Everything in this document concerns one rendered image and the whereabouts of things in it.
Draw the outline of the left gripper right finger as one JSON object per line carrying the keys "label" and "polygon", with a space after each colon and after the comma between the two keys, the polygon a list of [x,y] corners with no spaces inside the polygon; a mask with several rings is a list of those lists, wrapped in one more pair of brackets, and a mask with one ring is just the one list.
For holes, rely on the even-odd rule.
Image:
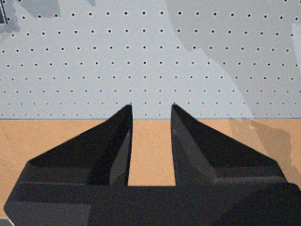
{"label": "left gripper right finger", "polygon": [[171,106],[170,130],[175,186],[288,183],[276,160],[196,120],[178,105]]}

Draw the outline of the grey flat base plate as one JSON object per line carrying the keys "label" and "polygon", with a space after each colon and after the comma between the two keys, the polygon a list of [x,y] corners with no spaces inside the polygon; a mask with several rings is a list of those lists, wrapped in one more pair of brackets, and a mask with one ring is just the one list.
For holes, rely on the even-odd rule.
{"label": "grey flat base plate", "polygon": [[301,120],[301,0],[2,0],[0,121]]}

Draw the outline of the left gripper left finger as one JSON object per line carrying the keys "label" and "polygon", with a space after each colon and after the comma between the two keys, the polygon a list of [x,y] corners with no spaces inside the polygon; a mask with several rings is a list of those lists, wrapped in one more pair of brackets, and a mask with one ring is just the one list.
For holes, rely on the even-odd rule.
{"label": "left gripper left finger", "polygon": [[108,120],[27,161],[16,183],[39,180],[127,186],[132,140],[133,110],[126,105]]}

